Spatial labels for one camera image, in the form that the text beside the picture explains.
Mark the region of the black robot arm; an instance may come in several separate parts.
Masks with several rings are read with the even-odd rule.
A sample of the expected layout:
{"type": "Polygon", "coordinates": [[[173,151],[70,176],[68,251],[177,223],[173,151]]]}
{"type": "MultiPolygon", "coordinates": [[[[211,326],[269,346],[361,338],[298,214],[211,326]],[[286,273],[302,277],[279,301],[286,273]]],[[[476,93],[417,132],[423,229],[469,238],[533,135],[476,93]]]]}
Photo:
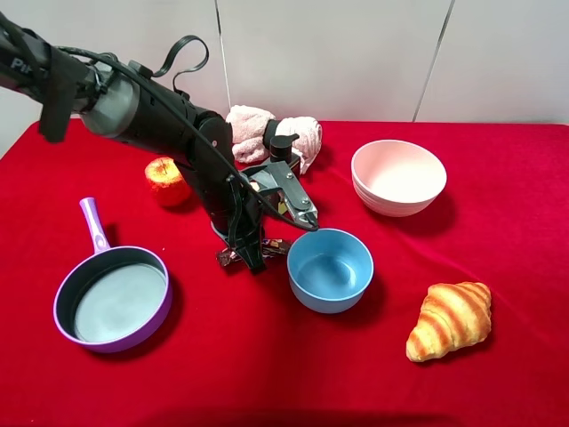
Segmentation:
{"type": "Polygon", "coordinates": [[[160,85],[156,72],[109,52],[48,44],[7,19],[1,21],[1,85],[42,105],[39,131],[49,142],[62,141],[70,118],[79,115],[92,133],[170,157],[213,230],[250,270],[265,266],[264,215],[301,230],[318,228],[317,209],[298,179],[296,135],[276,134],[274,123],[261,135],[268,159],[238,170],[231,125],[182,90],[160,85]]]}

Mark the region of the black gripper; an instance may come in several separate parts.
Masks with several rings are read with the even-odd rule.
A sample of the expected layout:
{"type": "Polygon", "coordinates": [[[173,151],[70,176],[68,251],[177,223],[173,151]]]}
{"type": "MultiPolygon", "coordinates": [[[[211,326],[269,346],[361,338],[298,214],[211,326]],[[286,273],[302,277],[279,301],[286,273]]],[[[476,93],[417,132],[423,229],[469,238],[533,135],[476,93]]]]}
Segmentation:
{"type": "MultiPolygon", "coordinates": [[[[229,179],[233,173],[220,161],[224,157],[231,165],[235,163],[232,127],[211,110],[199,111],[194,127],[214,149],[191,135],[177,159],[177,167],[196,192],[214,228],[227,236],[228,247],[253,274],[264,271],[261,244],[264,231],[259,204],[246,189],[234,191],[229,179]],[[232,224],[236,225],[235,232],[229,232],[232,224]]],[[[296,227],[318,229],[317,208],[285,161],[250,166],[241,173],[278,215],[282,216],[278,207],[283,204],[296,227]]]]}

